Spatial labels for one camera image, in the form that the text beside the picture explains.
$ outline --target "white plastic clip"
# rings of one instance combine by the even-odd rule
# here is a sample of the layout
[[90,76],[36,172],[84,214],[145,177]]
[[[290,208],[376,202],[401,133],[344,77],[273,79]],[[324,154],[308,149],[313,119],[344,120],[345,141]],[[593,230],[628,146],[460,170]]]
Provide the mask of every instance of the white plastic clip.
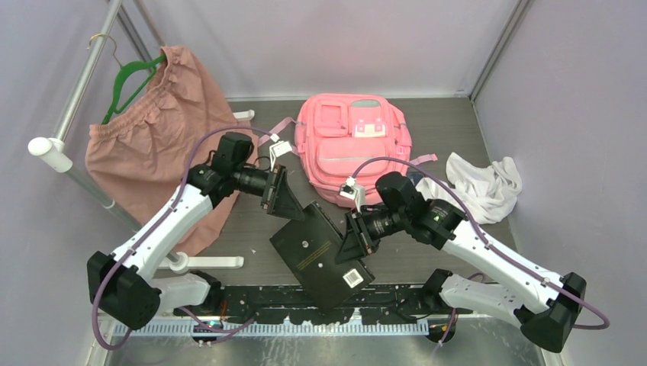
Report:
[[366,205],[366,190],[364,186],[358,185],[353,177],[348,177],[346,183],[340,187],[340,196],[353,200],[357,210]]
[[272,141],[276,142],[269,147],[269,166],[271,169],[274,169],[276,158],[292,151],[292,145],[288,141],[278,141],[278,136],[274,140],[275,136],[276,134],[273,134],[269,137]]
[[29,142],[27,148],[31,155],[38,156],[57,172],[64,173],[72,168],[72,160],[63,154],[64,146],[61,140],[36,137]]

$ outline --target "clothing rack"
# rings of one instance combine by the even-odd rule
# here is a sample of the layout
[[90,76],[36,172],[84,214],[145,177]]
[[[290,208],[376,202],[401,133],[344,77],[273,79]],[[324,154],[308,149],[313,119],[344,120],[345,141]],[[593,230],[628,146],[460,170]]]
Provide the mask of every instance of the clothing rack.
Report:
[[[155,22],[150,17],[150,13],[146,9],[145,4],[142,0],[133,0],[136,6],[137,11],[144,19],[149,31],[155,37],[155,40],[158,43],[158,46],[164,46],[164,40],[160,35]],[[133,47],[137,51],[138,55],[143,61],[150,61],[152,59],[148,49],[146,48],[139,32],[135,28],[130,16],[128,15],[125,7],[123,6],[123,0],[109,0],[108,3],[108,13],[105,16],[105,20],[99,31],[100,34],[110,34],[114,21],[118,20],[124,29],[126,35],[130,39]],[[60,118],[54,127],[51,137],[36,137],[29,142],[29,152],[33,156],[39,157],[46,164],[52,167],[55,171],[67,175],[72,181],[80,185],[85,189],[91,196],[97,199],[97,201],[105,208],[114,214],[119,220],[124,222],[129,228],[134,232],[141,229],[141,224],[135,220],[122,206],[120,206],[110,195],[108,195],[101,187],[99,187],[92,178],[90,178],[83,170],[72,163],[72,160],[67,157],[63,151],[65,149],[65,139],[69,132],[70,127],[72,127],[72,122],[76,116],[76,112],[79,109],[79,105],[83,100],[85,91],[88,88],[90,78],[94,73],[97,62],[105,45],[106,37],[96,37],[92,41],[90,46],[90,51],[88,54],[88,59],[85,61],[84,66],[81,68],[79,77],[76,80],[72,91],[69,93],[67,102],[63,107]],[[254,111],[245,111],[234,113],[234,117],[237,120],[252,120],[254,117]],[[167,256],[168,260],[173,263],[178,263],[181,261],[181,256],[175,252],[170,252]],[[215,262],[206,263],[203,260],[196,262],[198,265],[192,265],[192,261],[189,262],[188,266],[193,268],[235,268],[240,267],[240,257],[222,257],[215,258]]]

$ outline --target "metal hook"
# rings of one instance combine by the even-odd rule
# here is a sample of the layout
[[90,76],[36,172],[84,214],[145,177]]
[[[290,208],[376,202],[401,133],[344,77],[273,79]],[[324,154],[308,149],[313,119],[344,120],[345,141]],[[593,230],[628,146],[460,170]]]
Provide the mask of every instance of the metal hook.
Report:
[[97,37],[107,37],[107,38],[110,38],[112,40],[112,43],[114,43],[114,51],[112,51],[112,57],[114,57],[114,60],[117,61],[117,63],[119,64],[119,67],[124,67],[119,62],[119,59],[117,58],[117,55],[115,55],[115,53],[117,52],[117,41],[114,40],[114,38],[111,37],[109,34],[100,33],[100,34],[95,34],[94,36],[90,37],[90,41],[88,42],[87,50],[90,49],[90,46],[92,45],[92,41],[95,40],[95,38],[97,38]]

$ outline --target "green clothes hanger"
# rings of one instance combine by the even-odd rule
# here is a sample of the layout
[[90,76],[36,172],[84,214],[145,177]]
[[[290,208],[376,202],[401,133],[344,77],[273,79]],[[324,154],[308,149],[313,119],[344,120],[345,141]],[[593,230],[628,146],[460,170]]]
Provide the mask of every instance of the green clothes hanger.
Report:
[[[128,63],[127,65],[121,67],[121,70],[119,70],[117,77],[114,79],[114,87],[112,88],[112,103],[110,104],[110,108],[105,114],[105,117],[103,118],[101,124],[110,122],[110,118],[113,114],[119,114],[123,112],[124,109],[126,109],[126,107],[135,99],[135,97],[137,97],[137,95],[142,91],[146,84],[148,84],[148,82],[153,78],[157,70],[156,66],[162,61],[166,61],[166,55],[161,55],[160,57],[154,59],[149,63],[145,63],[144,61],[133,61],[132,63]],[[142,85],[137,88],[137,90],[126,100],[126,102],[121,105],[121,107],[118,107],[117,105],[119,104],[119,98],[121,97],[121,89],[124,87],[126,80],[135,72],[146,69],[150,70],[150,75],[148,75]]]

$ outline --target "small white tag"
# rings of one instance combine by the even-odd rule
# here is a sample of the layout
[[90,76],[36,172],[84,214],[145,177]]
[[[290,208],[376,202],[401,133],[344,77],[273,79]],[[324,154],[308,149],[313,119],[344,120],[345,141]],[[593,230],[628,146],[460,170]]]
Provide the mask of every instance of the small white tag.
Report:
[[355,126],[353,137],[383,137],[386,136],[384,124],[363,124]]
[[274,169],[276,158],[292,151],[292,145],[288,141],[278,141],[269,147],[269,166]]
[[353,177],[348,177],[346,183],[340,187],[340,196],[351,199],[355,202],[355,207],[360,210],[366,205],[366,189],[363,185],[358,185]]
[[355,288],[358,284],[361,284],[364,281],[364,278],[357,272],[356,269],[351,269],[344,276],[344,281],[350,286],[350,288]]

